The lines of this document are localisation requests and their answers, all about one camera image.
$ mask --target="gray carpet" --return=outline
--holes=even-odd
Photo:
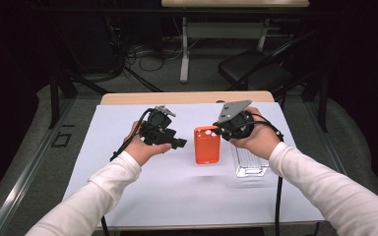
[[[246,44],[241,43],[239,46],[237,43],[238,41],[235,40],[224,48],[222,43],[219,43],[204,44],[191,49],[187,84],[179,82],[180,59],[165,60],[162,67],[154,72],[142,70],[137,60],[132,65],[132,69],[164,91],[224,90],[228,87],[228,83],[218,75],[218,62],[245,48]],[[160,65],[158,59],[150,57],[142,61],[143,68],[146,69],[155,68],[156,63]],[[127,73],[99,85],[115,92],[149,92]],[[51,131],[52,136],[48,139],[46,147],[42,146],[42,141],[48,138],[47,127],[50,124],[49,87],[38,93],[40,98],[38,111],[0,185],[0,209],[30,161],[38,154],[42,154],[43,159],[20,204],[11,211],[13,214],[6,218],[6,223],[1,225],[2,235],[24,235],[37,220],[61,201],[95,107],[100,102],[100,96],[91,89],[80,84],[76,84],[76,87],[79,91],[77,99],[62,98],[65,115],[59,126]],[[329,100],[327,116],[329,133],[324,134],[315,123],[315,112],[314,103],[303,103],[294,94],[288,98],[284,115],[297,147],[319,162],[339,172],[345,172],[352,179],[378,194],[378,180],[370,170],[370,151],[358,127],[340,106]],[[313,225],[283,226],[282,235],[312,234],[314,228]],[[265,235],[274,235],[274,229],[265,228]],[[329,223],[323,222],[318,235],[337,234]]]

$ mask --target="dark background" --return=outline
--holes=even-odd
[[[118,2],[125,7],[160,7],[159,0],[150,4]],[[378,1],[310,2],[311,9],[349,14],[339,23],[317,23],[331,39],[321,58],[330,75],[329,97],[363,132],[371,150],[372,169],[378,176]],[[100,6],[92,0],[41,3]],[[122,20],[128,24],[128,35],[161,50],[161,32],[168,31],[161,18],[126,19]],[[37,109],[35,94],[49,84],[55,70],[67,67],[82,73],[106,73],[118,64],[115,49],[107,43],[110,35],[103,18],[63,16],[55,23],[56,27],[44,16],[26,15],[17,1],[0,1],[0,181]],[[316,23],[306,24],[315,27]]]

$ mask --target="clear plastic container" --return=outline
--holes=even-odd
[[[264,176],[269,168],[269,161],[260,158],[249,150],[231,145],[232,159],[234,160],[237,177]]]

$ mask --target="black chair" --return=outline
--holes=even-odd
[[[281,107],[284,107],[288,90],[317,75],[314,68],[296,75],[288,68],[289,62],[295,60],[295,53],[315,50],[313,45],[319,37],[318,31],[311,31],[269,55],[256,49],[244,51],[220,62],[219,73],[232,84],[228,90],[268,90],[275,100],[282,100]]]

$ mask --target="table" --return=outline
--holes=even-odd
[[[257,102],[253,104],[294,146],[283,113],[267,91],[107,94],[96,109],[65,198],[109,161],[145,109],[166,104],[176,113],[169,128],[176,130],[176,138],[188,143],[143,166],[138,181],[125,189],[117,208],[105,216],[108,227],[124,231],[272,225],[278,177],[270,169],[264,177],[235,177],[229,143],[224,140],[219,163],[195,163],[194,127],[218,119],[222,104],[217,101],[240,99]],[[299,190],[283,183],[281,224],[321,220],[319,210]]]
[[[162,7],[170,8],[305,8],[308,0],[161,0]],[[262,50],[269,27],[269,20],[259,23],[188,23],[183,17],[182,23],[182,66],[180,83],[188,82],[189,51],[188,37],[203,38],[258,38],[258,50]]]

